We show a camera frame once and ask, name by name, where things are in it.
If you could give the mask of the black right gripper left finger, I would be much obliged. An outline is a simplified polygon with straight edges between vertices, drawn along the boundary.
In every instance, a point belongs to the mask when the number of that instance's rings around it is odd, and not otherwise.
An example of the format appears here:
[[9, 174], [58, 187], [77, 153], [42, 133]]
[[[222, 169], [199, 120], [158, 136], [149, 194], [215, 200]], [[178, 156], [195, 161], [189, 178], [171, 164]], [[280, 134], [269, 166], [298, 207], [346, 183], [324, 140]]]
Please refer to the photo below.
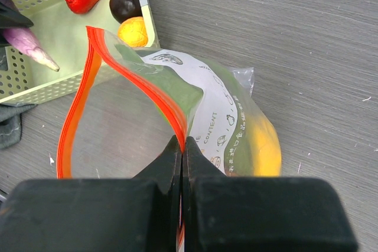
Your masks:
[[181, 149], [172, 136], [164, 150], [132, 178], [130, 251], [177, 251], [180, 233]]

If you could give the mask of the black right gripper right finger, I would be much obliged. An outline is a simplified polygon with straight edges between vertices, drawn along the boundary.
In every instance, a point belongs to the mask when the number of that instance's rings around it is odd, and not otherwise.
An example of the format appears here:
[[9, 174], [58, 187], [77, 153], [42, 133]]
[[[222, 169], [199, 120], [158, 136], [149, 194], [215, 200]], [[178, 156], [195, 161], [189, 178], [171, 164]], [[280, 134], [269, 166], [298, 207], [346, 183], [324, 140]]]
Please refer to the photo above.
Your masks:
[[201, 152], [194, 138], [182, 155], [182, 207], [185, 251], [228, 251], [221, 216], [227, 207], [227, 178]]

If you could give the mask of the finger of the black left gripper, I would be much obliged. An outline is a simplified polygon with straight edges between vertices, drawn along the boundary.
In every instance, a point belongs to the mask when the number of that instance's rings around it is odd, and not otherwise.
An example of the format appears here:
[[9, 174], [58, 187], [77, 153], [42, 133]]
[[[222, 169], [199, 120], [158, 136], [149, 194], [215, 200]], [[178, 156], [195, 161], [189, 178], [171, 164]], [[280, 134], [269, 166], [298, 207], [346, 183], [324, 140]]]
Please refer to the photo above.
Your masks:
[[30, 28], [34, 23], [17, 11], [1, 4], [0, 28]]

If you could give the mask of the purple toy eggplant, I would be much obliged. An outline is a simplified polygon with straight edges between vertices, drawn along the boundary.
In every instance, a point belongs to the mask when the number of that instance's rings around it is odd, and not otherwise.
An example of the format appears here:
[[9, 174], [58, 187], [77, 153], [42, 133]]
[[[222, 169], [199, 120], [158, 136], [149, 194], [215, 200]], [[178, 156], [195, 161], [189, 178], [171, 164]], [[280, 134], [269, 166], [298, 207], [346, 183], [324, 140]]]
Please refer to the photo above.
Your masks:
[[[1, 4], [20, 13], [13, 0], [1, 0]], [[29, 56], [38, 64], [44, 65], [56, 72], [60, 70], [57, 63], [43, 50], [40, 41], [30, 28], [1, 29], [1, 47], [9, 45]]]

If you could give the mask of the green toy lettuce leaf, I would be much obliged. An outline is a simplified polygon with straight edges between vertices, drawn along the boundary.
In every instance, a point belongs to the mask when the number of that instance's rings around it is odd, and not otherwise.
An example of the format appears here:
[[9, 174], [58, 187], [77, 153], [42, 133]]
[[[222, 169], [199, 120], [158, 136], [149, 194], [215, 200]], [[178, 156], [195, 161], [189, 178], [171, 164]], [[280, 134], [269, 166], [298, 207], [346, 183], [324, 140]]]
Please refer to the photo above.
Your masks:
[[246, 114], [251, 99], [234, 74], [219, 63], [173, 50], [117, 44], [117, 60], [159, 97], [184, 114], [185, 136], [226, 175], [248, 175], [252, 158]]

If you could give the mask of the yellow toy banana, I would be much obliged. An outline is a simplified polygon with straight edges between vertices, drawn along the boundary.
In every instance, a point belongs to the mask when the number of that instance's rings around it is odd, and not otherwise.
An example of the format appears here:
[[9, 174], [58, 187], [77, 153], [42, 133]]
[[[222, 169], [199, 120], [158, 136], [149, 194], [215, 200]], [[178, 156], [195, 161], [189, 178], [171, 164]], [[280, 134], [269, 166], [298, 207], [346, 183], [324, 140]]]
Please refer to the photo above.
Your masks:
[[246, 130], [252, 156], [254, 176], [279, 176], [282, 155], [277, 132], [262, 113], [246, 115]]

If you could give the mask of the clear zip bag orange zipper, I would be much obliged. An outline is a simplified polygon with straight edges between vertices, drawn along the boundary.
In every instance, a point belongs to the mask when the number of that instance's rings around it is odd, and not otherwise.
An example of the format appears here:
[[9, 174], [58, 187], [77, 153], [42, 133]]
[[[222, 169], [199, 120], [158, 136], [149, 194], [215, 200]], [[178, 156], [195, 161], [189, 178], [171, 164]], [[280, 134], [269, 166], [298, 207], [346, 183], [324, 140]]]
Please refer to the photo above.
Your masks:
[[140, 89], [172, 127], [180, 146], [194, 138], [227, 176], [278, 176], [281, 147], [269, 119], [252, 99], [254, 69], [225, 67], [162, 48], [131, 48], [115, 34], [87, 27], [88, 53], [79, 88], [60, 135], [56, 170], [71, 177], [74, 137], [90, 90], [103, 69]]

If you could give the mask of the dark purple toy food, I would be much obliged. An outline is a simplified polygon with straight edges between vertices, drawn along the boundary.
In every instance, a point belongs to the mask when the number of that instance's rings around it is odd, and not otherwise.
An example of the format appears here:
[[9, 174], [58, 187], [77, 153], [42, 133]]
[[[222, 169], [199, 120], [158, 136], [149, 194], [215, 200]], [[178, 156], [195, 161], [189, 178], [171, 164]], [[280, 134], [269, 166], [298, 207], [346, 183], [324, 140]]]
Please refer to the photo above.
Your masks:
[[110, 0], [109, 8], [114, 19], [120, 24], [127, 19], [142, 16], [139, 0]]

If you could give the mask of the small orange toy fruit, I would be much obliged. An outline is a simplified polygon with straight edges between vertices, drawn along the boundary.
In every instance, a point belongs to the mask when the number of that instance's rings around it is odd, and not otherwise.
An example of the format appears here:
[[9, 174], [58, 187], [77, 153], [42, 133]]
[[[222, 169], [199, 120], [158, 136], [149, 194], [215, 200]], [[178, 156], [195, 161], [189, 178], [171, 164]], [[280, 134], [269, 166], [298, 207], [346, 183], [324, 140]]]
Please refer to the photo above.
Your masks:
[[143, 17], [132, 17], [121, 23], [118, 37], [130, 47], [145, 47], [148, 43]]

